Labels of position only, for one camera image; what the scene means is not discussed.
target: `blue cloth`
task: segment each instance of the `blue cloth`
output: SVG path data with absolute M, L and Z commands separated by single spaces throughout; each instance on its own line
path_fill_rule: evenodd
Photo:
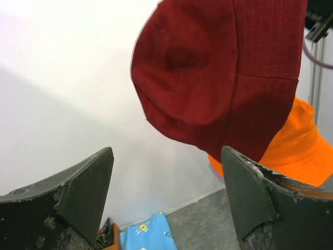
M 159 212 L 138 225 L 130 226 L 120 233 L 122 250 L 177 250 L 166 220 Z

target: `white backdrop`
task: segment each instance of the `white backdrop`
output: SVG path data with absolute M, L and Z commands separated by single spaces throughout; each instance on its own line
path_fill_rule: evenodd
M 157 0 L 0 0 L 0 194 L 105 146 L 114 169 L 104 218 L 120 226 L 221 188 L 205 153 L 146 121 L 132 49 Z M 309 95 L 304 59 L 297 95 Z
M 325 62 L 333 65 L 333 31 L 326 38 Z M 333 145 L 333 70 L 323 71 L 321 101 L 319 103 L 318 128 L 320 133 Z

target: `purple cable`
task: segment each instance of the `purple cable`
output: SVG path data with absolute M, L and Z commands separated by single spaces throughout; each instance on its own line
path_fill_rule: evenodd
M 330 64 L 326 64 L 322 61 L 319 61 L 318 59 L 316 59 L 312 54 L 311 52 L 309 51 L 308 47 L 306 46 L 305 44 L 305 41 L 303 42 L 303 51 L 305 53 L 305 55 L 308 57 L 308 59 L 310 61 L 312 61 L 314 64 L 317 64 L 318 66 L 320 67 L 323 67 L 325 69 L 333 69 L 333 65 L 330 65 Z

